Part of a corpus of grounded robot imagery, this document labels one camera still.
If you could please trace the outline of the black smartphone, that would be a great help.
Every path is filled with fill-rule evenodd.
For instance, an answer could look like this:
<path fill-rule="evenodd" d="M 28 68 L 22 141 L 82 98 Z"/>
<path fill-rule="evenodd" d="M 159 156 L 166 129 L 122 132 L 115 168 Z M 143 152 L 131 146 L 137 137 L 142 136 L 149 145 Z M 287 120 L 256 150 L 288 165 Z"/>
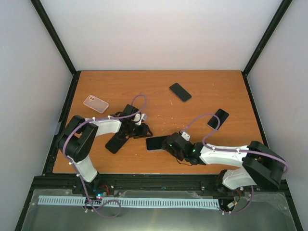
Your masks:
<path fill-rule="evenodd" d="M 229 117 L 229 113 L 219 108 L 215 114 L 209 119 L 207 125 L 213 130 L 218 130 Z"/>
<path fill-rule="evenodd" d="M 192 98 L 191 94 L 188 93 L 179 83 L 174 83 L 169 89 L 182 101 L 187 102 Z"/>

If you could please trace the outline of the left black frame post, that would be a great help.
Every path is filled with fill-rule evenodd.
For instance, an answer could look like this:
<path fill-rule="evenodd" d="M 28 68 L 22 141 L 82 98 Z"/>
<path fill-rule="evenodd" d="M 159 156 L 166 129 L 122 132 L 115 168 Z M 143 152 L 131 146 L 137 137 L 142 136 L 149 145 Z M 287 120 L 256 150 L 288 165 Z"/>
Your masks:
<path fill-rule="evenodd" d="M 46 30 L 48 31 L 53 43 L 55 44 L 57 50 L 59 51 L 63 61 L 65 62 L 69 72 L 74 75 L 77 71 L 60 39 L 58 36 L 47 12 L 45 11 L 42 3 L 40 0 L 31 0 L 33 7 L 35 8 L 38 16 L 40 17 L 42 23 L 44 24 Z"/>

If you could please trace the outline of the metal base plate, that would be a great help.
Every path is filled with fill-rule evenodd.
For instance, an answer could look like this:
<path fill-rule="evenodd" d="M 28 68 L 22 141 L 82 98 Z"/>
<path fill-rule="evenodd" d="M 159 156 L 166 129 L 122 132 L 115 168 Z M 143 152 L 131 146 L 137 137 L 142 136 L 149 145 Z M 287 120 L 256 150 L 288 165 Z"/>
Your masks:
<path fill-rule="evenodd" d="M 24 231 L 294 231 L 286 198 L 281 193 L 244 196 L 238 214 L 200 208 L 104 207 L 100 213 L 82 206 L 38 205 L 41 195 L 69 196 L 70 191 L 34 192 L 21 227 Z"/>

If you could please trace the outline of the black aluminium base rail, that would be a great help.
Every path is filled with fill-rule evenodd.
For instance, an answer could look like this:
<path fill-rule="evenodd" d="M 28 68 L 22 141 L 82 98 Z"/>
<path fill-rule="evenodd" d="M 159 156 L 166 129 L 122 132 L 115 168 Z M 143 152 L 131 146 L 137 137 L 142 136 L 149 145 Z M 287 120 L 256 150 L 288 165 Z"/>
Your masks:
<path fill-rule="evenodd" d="M 90 196 L 108 189 L 110 195 L 124 191 L 178 191 L 195 192 L 200 196 L 231 198 L 237 192 L 222 194 L 215 182 L 218 175 L 143 175 L 143 174 L 100 174 L 97 183 L 86 183 Z M 36 176 L 30 189 L 70 189 L 74 194 L 84 195 L 79 177 L 74 174 L 45 174 Z"/>

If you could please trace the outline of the right black frame post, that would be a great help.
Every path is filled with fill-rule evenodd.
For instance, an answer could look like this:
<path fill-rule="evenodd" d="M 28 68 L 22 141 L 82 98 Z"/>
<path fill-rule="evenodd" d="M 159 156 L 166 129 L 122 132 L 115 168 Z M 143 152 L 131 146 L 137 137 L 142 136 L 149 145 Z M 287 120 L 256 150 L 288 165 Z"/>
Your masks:
<path fill-rule="evenodd" d="M 275 29 L 279 25 L 289 6 L 291 5 L 292 0 L 282 0 L 277 11 L 275 12 L 273 18 L 271 19 L 267 29 L 265 30 L 262 38 L 260 39 L 258 45 L 256 46 L 254 52 L 252 53 L 248 63 L 246 64 L 244 70 L 242 71 L 243 78 L 247 78 L 253 66 L 260 57 L 262 51 L 264 50 L 266 44 L 270 40 Z"/>

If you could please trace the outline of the black smartphone right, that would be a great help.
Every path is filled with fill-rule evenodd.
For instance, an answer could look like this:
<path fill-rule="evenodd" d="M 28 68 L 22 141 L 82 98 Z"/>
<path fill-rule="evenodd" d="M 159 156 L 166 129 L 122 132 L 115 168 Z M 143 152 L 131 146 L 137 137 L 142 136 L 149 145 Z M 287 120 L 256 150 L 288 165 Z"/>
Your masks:
<path fill-rule="evenodd" d="M 229 117 L 229 113 L 219 108 L 215 114 L 209 119 L 207 125 L 213 130 L 218 130 Z"/>

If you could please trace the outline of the pink translucent phone case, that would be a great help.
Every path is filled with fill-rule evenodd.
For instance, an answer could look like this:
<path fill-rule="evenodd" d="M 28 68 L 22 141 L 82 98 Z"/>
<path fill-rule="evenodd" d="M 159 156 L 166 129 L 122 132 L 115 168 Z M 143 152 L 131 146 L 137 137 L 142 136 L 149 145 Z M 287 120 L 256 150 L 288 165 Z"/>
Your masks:
<path fill-rule="evenodd" d="M 98 112 L 98 113 L 103 113 L 106 111 L 106 109 L 109 107 L 109 103 L 93 96 L 89 95 L 83 102 L 83 104 L 92 110 Z"/>

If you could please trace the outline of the black frame post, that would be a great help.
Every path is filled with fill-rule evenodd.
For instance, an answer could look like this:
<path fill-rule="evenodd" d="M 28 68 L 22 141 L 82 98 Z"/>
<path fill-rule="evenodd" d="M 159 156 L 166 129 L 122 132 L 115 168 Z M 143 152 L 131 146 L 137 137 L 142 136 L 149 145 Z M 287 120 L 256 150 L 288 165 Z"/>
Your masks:
<path fill-rule="evenodd" d="M 266 44 L 270 40 L 275 29 L 279 25 L 289 6 L 291 5 L 292 0 L 282 0 L 277 11 L 275 12 L 273 18 L 271 19 L 267 29 L 265 30 L 262 38 L 260 39 L 258 45 L 256 46 L 254 52 L 252 53 L 248 63 L 246 64 L 244 70 L 242 71 L 243 78 L 247 78 L 253 66 L 260 57 L 262 51 L 264 50 Z"/>
<path fill-rule="evenodd" d="M 74 75 L 77 71 L 60 39 L 58 36 L 47 12 L 45 11 L 42 3 L 40 0 L 31 0 L 33 7 L 35 8 L 38 16 L 40 17 L 42 23 L 44 24 L 46 30 L 48 31 L 53 43 L 55 44 L 57 50 L 59 51 L 63 61 L 65 62 L 69 72 Z"/>

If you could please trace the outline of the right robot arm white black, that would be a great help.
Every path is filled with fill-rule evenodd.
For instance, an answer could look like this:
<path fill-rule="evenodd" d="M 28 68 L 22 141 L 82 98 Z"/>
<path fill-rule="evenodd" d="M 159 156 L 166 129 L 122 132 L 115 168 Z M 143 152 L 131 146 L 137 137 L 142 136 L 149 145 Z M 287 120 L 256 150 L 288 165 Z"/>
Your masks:
<path fill-rule="evenodd" d="M 264 144 L 252 141 L 238 147 L 191 143 L 186 133 L 173 133 L 162 142 L 162 149 L 179 161 L 191 165 L 227 165 L 235 170 L 223 170 L 218 185 L 228 190 L 257 185 L 265 190 L 276 191 L 282 175 L 288 169 L 286 161 Z"/>

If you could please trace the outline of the black phone case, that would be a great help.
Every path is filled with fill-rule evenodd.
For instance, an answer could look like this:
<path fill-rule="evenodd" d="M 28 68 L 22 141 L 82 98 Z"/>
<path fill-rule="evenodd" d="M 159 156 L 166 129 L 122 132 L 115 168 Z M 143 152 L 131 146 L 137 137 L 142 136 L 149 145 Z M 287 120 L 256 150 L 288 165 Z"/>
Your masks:
<path fill-rule="evenodd" d="M 116 154 L 129 140 L 129 135 L 124 132 L 117 132 L 105 145 L 105 148 L 112 154 Z"/>

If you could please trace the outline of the clear magsafe phone case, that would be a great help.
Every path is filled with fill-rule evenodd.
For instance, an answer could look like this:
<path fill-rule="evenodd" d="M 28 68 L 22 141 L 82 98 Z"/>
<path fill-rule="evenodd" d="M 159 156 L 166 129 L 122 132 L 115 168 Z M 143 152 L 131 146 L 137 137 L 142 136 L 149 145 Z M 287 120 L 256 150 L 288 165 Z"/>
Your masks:
<path fill-rule="evenodd" d="M 146 151 L 148 152 L 159 152 L 159 151 L 163 151 L 163 149 L 146 149 Z"/>

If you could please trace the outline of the black smartphone far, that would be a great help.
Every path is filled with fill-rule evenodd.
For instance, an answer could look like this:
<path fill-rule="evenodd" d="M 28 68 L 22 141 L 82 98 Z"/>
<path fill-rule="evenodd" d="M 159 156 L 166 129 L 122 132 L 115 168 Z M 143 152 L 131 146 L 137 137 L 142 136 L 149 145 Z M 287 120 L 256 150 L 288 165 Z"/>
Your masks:
<path fill-rule="evenodd" d="M 187 102 L 192 98 L 191 94 L 188 93 L 179 83 L 174 83 L 169 89 L 182 101 Z"/>

